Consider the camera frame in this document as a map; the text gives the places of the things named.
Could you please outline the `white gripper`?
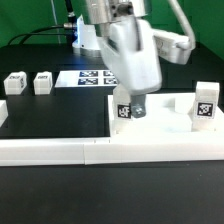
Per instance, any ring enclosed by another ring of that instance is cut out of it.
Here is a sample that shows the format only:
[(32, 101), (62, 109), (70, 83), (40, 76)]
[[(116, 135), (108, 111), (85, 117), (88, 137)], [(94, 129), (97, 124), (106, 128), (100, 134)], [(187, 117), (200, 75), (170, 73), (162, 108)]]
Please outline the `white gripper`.
[(99, 43), (104, 64), (131, 97), (134, 118), (146, 115), (146, 94), (161, 88), (162, 76), (150, 24), (124, 18), (109, 26), (109, 37)]

